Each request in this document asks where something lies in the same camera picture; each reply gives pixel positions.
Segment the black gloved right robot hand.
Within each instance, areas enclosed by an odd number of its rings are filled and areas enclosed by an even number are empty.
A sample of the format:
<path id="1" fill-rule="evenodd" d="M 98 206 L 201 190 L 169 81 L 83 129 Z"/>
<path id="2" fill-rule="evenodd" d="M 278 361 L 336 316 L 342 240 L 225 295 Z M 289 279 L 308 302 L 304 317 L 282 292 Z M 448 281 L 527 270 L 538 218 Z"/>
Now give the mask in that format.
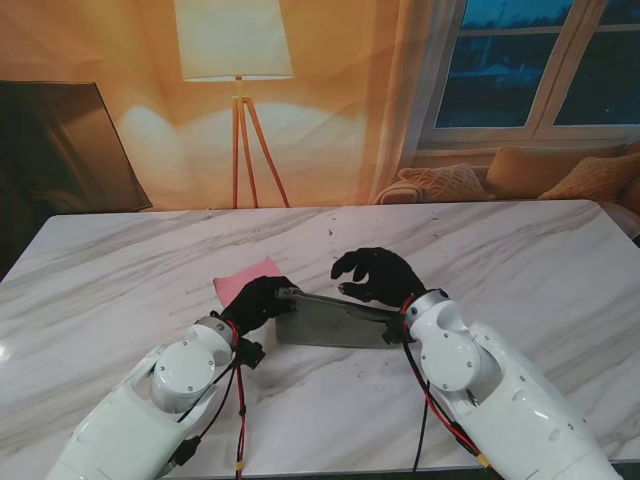
<path id="1" fill-rule="evenodd" d="M 365 247 L 349 251 L 334 262 L 333 280 L 352 274 L 352 281 L 339 285 L 339 291 L 361 302 L 377 301 L 400 308 L 409 298 L 427 293 L 411 266 L 396 253 L 381 247 Z"/>

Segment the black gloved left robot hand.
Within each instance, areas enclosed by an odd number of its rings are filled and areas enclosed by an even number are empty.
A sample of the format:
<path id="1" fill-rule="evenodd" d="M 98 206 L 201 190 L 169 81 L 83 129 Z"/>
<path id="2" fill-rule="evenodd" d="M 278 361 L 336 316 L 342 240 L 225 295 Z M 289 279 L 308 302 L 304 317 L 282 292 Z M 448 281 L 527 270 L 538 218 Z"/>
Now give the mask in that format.
<path id="1" fill-rule="evenodd" d="M 287 277 L 261 276 L 247 283 L 223 310 L 220 318 L 236 326 L 240 336 L 262 327 L 293 309 L 291 300 L 277 297 L 281 289 L 297 289 Z"/>

